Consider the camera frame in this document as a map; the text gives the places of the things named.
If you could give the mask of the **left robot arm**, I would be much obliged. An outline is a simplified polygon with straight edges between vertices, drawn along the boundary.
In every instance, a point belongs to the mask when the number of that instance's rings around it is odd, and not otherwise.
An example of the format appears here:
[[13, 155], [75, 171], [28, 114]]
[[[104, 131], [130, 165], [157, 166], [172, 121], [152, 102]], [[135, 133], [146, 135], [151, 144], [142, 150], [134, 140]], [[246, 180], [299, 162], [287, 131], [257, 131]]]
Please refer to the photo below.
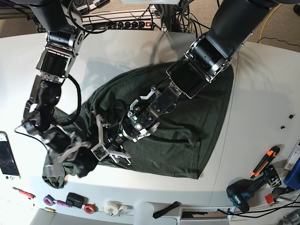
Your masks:
[[152, 135], [159, 117], [176, 106], [181, 95], [193, 98], [231, 64], [232, 56], [263, 21], [278, 0], [224, 0], [208, 32], [198, 37], [187, 52], [166, 71], [169, 85], [159, 91], [153, 85], [145, 96], [137, 97], [124, 112], [116, 133], [103, 131], [101, 116], [96, 117], [98, 143], [91, 149], [97, 160], [111, 157], [115, 163], [130, 159], [123, 144]]

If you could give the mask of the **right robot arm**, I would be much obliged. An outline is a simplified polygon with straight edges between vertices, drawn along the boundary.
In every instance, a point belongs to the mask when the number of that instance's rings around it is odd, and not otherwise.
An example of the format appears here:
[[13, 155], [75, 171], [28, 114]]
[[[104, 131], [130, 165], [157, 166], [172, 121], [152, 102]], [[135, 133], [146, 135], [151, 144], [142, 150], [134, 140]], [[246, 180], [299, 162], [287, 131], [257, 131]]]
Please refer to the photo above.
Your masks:
[[[29, 100], [23, 113], [22, 127], [30, 135], [38, 135], [50, 152], [58, 154], [49, 169], [60, 166], [67, 158], [88, 142], [78, 142], [60, 127], [74, 123], [79, 117], [82, 97], [78, 82], [69, 74], [78, 56], [85, 34], [101, 34], [108, 27], [101, 25], [92, 30], [83, 27], [83, 20], [73, 0], [16, 0], [26, 5], [47, 31], [46, 45], [37, 63], [36, 76]], [[77, 110], [69, 121], [54, 118], [55, 106], [61, 97], [61, 87], [70, 79], [77, 90]]]

